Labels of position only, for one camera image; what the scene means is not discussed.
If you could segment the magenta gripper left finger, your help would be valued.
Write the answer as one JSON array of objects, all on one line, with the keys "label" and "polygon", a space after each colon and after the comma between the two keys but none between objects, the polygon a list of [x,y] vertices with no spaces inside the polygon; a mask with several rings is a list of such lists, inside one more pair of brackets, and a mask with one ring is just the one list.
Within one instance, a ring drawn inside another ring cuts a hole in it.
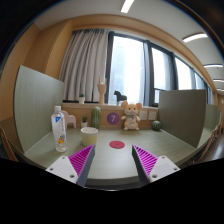
[{"label": "magenta gripper left finger", "polygon": [[84,187],[94,156],[95,146],[90,145],[69,157],[59,157],[46,171]]}]

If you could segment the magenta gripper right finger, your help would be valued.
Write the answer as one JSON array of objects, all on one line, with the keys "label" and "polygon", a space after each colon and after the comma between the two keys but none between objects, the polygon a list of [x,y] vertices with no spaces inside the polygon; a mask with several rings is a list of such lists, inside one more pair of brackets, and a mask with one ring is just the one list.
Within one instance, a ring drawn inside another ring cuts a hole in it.
[{"label": "magenta gripper right finger", "polygon": [[137,145],[132,146],[132,156],[135,161],[139,180],[142,184],[155,182],[180,170],[165,155],[157,157]]}]

